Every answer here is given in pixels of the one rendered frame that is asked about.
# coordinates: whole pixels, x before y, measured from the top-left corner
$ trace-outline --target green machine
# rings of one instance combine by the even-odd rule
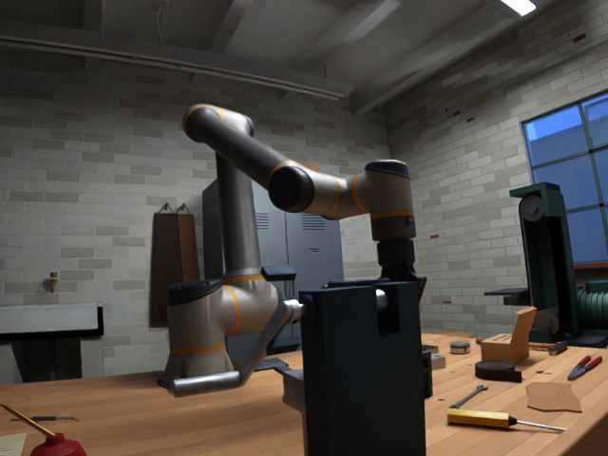
[[[568,340],[575,347],[606,347],[608,281],[589,282],[577,290],[560,187],[543,182],[509,193],[522,199],[519,209],[528,289],[492,294],[510,295],[505,304],[527,304],[529,297],[530,305],[539,310],[530,331],[531,342]]]

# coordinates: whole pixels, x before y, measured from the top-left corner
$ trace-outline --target window pane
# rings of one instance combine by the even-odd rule
[[[568,214],[568,230],[575,263],[608,259],[600,209]]]
[[[599,186],[604,204],[608,203],[608,149],[596,152],[596,167],[598,168]]]
[[[596,178],[588,155],[532,171],[534,182],[551,182],[560,186],[566,209],[599,204]]]
[[[526,123],[524,131],[532,166],[588,150],[578,106]]]
[[[582,104],[593,145],[608,143],[608,93]]]

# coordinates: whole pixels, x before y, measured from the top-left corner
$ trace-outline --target locker vent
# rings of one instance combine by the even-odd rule
[[[268,213],[266,212],[256,212],[256,226],[258,230],[267,230],[268,229]]]
[[[302,214],[302,229],[325,231],[325,219],[316,214]]]

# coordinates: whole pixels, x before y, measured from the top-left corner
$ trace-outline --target brick wall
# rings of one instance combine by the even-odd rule
[[[521,122],[608,89],[607,40],[606,0],[566,0],[385,106],[412,174],[425,331],[512,332],[519,308],[484,292],[527,286],[508,195],[531,183]]]
[[[348,101],[281,102],[271,88],[0,49],[0,305],[103,302],[106,375],[164,368],[167,331],[148,324],[152,217],[185,202],[202,246],[214,154],[181,131],[200,102],[247,114],[259,140],[321,172],[389,157],[384,115],[354,117]],[[341,227],[345,276],[378,276],[369,216]]]

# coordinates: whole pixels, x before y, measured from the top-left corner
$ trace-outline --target ceiling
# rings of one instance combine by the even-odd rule
[[[342,83],[364,114],[559,1],[505,19],[481,0],[0,0],[0,20],[50,26],[55,41],[65,29],[101,32],[151,54],[188,49],[182,61]]]

